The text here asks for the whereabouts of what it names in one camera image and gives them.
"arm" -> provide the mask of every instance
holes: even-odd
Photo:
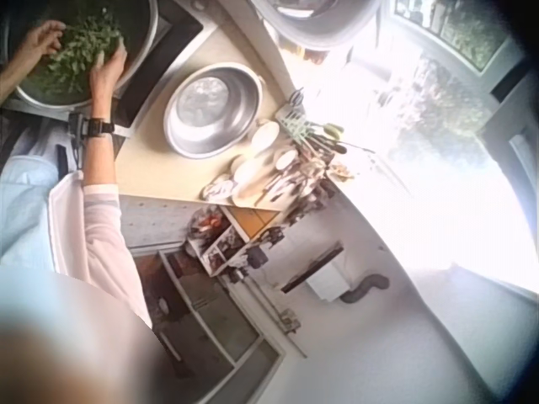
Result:
[[[124,71],[126,58],[127,52],[123,40],[120,40],[118,49],[105,65],[104,53],[99,53],[95,66],[90,72],[92,118],[110,122],[112,94]],[[115,154],[110,135],[89,139],[84,159],[84,185],[102,183],[116,183]]]
[[[104,64],[98,55],[90,72],[92,117],[110,121],[112,94],[124,70],[127,53],[121,40]],[[120,229],[120,202],[110,135],[91,138],[84,159],[84,233],[92,284],[124,301],[149,327],[141,280]]]
[[[60,38],[65,28],[64,23],[51,20],[26,35],[13,59],[0,73],[0,104],[34,70],[43,55],[54,55],[60,50]]]

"hand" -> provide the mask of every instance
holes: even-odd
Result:
[[[28,76],[43,55],[54,55],[61,49],[60,38],[65,28],[64,23],[49,20],[32,29],[15,52],[11,67],[20,75]]]
[[[99,104],[109,105],[112,102],[112,94],[116,83],[124,71],[127,51],[124,40],[118,40],[118,48],[107,63],[104,63],[104,53],[101,51],[90,72],[90,88],[94,107]]]

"stainless steel bowl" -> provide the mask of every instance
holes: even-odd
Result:
[[[188,77],[164,115],[168,144],[188,158],[213,157],[244,138],[262,103],[262,84],[249,68],[217,63]]]

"pink sleeve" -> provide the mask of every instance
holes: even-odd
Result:
[[[117,185],[84,187],[84,226],[92,284],[124,301],[151,327],[139,274],[120,231]]]

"light blue shirt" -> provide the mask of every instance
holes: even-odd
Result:
[[[0,269],[54,271],[49,236],[49,193],[56,166],[42,157],[8,159],[0,176]]]

